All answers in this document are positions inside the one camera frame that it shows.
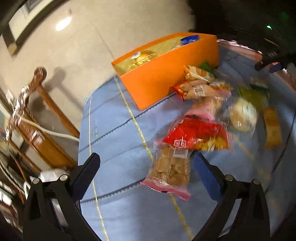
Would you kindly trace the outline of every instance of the light blue cloth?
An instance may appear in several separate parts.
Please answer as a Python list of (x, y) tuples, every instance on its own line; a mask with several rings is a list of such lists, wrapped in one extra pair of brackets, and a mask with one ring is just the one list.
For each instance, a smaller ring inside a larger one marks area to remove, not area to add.
[[(237, 83), (248, 84), (250, 77), (262, 77), (267, 81), (271, 106), (276, 108), (285, 143), (295, 113), (295, 93), (267, 71), (255, 71), (250, 59), (222, 47), (220, 63), (215, 74), (236, 89)], [(81, 122), (78, 164), (82, 165), (89, 156), (90, 110), (91, 152), (98, 153), (101, 158), (101, 167), (94, 182), (109, 239), (189, 240), (169, 195), (139, 185), (139, 181), (148, 173), (151, 160), (126, 108), (116, 79), (152, 153), (153, 140), (164, 137), (170, 123), (182, 117), (192, 106), (191, 101), (182, 102), (172, 93), (148, 109), (140, 111), (118, 77), (111, 78), (86, 101)], [(204, 156), (224, 174), (231, 174), (239, 181), (250, 182), (253, 178), (259, 178), (264, 189), (271, 184), (266, 198), (271, 231), (274, 232), (296, 203), (296, 180), (293, 178), (296, 172), (296, 136), (293, 131), (283, 161), (271, 180), (265, 176), (271, 173), (284, 146), (266, 150), (265, 138), (264, 121), (261, 117), (253, 137), (242, 141), (254, 155), (256, 163), (236, 142), (233, 152), (216, 151), (204, 153)], [(176, 197), (176, 201), (195, 236), (217, 203), (210, 199), (193, 166), (190, 175), (190, 199), (183, 201)], [(238, 206), (239, 200), (225, 229), (233, 222)], [(81, 201), (81, 209), (89, 225), (105, 240), (91, 186)]]

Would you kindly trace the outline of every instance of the yellow tape line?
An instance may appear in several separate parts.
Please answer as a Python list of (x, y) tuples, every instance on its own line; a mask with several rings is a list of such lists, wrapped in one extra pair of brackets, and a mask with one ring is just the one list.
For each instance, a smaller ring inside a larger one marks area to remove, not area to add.
[[(91, 155), (91, 97), (90, 97), (90, 103), (89, 103), (89, 155)], [(101, 212), (100, 212), (100, 209), (99, 209), (99, 202), (98, 202), (98, 198), (97, 198), (97, 195), (96, 195), (96, 188), (95, 188), (95, 185), (94, 185), (94, 180), (91, 181), (91, 184), (92, 184), (92, 188), (93, 188), (93, 191), (94, 191), (94, 196), (95, 196), (95, 199), (96, 199), (96, 209), (97, 209), (98, 215), (100, 217), (103, 232), (105, 234), (106, 241), (109, 241), (107, 231), (105, 229), (105, 225), (104, 225), (104, 222), (103, 222), (103, 218), (102, 218), (102, 215), (101, 215)]]
[[(122, 92), (122, 90), (121, 90), (121, 88), (120, 88), (120, 85), (118, 84), (117, 79), (115, 79), (115, 81), (116, 81), (117, 87), (118, 87), (118, 89), (119, 89), (119, 91), (120, 91), (120, 94), (121, 94), (121, 96), (122, 96), (122, 98), (123, 98), (123, 101), (124, 101), (124, 103), (125, 103), (125, 105), (126, 105), (126, 108), (128, 109), (128, 112), (129, 112), (131, 118), (133, 119), (133, 123), (135, 124), (135, 126), (136, 126), (136, 128), (137, 128), (137, 130), (138, 130), (138, 132), (139, 132), (139, 135), (140, 135), (140, 137), (141, 137), (141, 140), (142, 140), (143, 146), (145, 147), (146, 152), (148, 153), (150, 159), (153, 161), (153, 155), (152, 155), (150, 149), (148, 148), (148, 145), (147, 145), (147, 143), (146, 143), (146, 141), (145, 141), (144, 135), (143, 135), (143, 133), (142, 133), (142, 131), (141, 131), (141, 129), (140, 129), (140, 127), (139, 127), (139, 125), (138, 125), (138, 123), (137, 123), (135, 117), (133, 116), (133, 113), (132, 113), (130, 107), (128, 106), (128, 103), (126, 102), (126, 99), (125, 99), (125, 97), (124, 97), (124, 95), (123, 95), (123, 92)], [(175, 209), (176, 209), (176, 212), (177, 212), (177, 214), (178, 214), (178, 216), (179, 216), (179, 218), (180, 218), (180, 220), (181, 220), (181, 222), (182, 222), (182, 224), (183, 224), (183, 226), (184, 226), (185, 231), (187, 232), (187, 234), (188, 234), (190, 240), (192, 240), (192, 239), (193, 239), (193, 235), (192, 235), (192, 233), (191, 233), (191, 230), (190, 230), (189, 226), (187, 225), (187, 223), (186, 223), (186, 221), (185, 221), (185, 218), (184, 218), (183, 214), (181, 213), (181, 209), (179, 208), (179, 206), (178, 206), (178, 204), (177, 204), (177, 202), (176, 202), (174, 196), (173, 196), (172, 194), (169, 194), (169, 196), (170, 196), (170, 200), (172, 201), (172, 203), (173, 203), (173, 205), (174, 205), (174, 207), (175, 207)]]
[(250, 157), (250, 159), (253, 161), (255, 168), (257, 172), (266, 180), (270, 180), (271, 176), (270, 174), (266, 173), (262, 170), (262, 168), (258, 167), (257, 162), (255, 160), (255, 157), (252, 153), (248, 151), (248, 149), (239, 141), (238, 137), (236, 135), (233, 135), (233, 140), (239, 144), (239, 147), (245, 152), (245, 154)]

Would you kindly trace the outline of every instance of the green snack bag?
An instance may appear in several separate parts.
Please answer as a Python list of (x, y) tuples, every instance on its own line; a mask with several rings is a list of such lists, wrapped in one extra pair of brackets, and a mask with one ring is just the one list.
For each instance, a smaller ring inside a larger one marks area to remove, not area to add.
[(269, 99), (269, 89), (264, 80), (259, 78), (251, 78), (250, 87), (253, 90), (261, 92), (263, 95), (266, 95), (267, 98)]
[(209, 63), (208, 62), (203, 62), (200, 66), (199, 66), (200, 69), (203, 69), (211, 74), (213, 74), (213, 70), (211, 69), (211, 67), (209, 66)]
[(255, 106), (258, 111), (263, 111), (268, 107), (268, 98), (262, 91), (241, 88), (239, 95)]

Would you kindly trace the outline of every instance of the silver metal part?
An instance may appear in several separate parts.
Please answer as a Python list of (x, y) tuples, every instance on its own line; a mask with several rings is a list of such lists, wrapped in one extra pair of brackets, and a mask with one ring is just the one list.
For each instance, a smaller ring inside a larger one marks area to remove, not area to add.
[(226, 175), (225, 176), (225, 179), (227, 180), (227, 181), (233, 181), (233, 176), (231, 176), (231, 175)]
[(254, 179), (253, 182), (256, 184), (256, 185), (259, 185), (260, 184), (260, 181), (258, 179)]
[(35, 178), (35, 179), (33, 180), (33, 184), (37, 184), (37, 183), (39, 183), (39, 181), (40, 181), (39, 178)]
[(67, 175), (61, 175), (61, 176), (59, 177), (59, 179), (60, 179), (61, 181), (65, 181), (65, 180), (68, 179), (68, 176), (67, 176)]

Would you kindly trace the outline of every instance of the tile floor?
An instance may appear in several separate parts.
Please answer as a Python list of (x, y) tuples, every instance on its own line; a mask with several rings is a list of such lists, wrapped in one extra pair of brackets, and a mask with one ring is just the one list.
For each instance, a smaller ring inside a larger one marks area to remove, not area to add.
[[(70, 24), (56, 31), (56, 24), (69, 16)], [(193, 27), (192, 18), (185, 0), (69, 0), (38, 25), (16, 56), (9, 55), (0, 37), (0, 84), (17, 96), (34, 69), (44, 66), (45, 88), (80, 129), (85, 99), (115, 74), (113, 58), (162, 36), (187, 31)], [(30, 99), (30, 109), (44, 127), (65, 131), (38, 94)], [(77, 150), (64, 148), (77, 159)], [(32, 150), (29, 156), (48, 169)]]

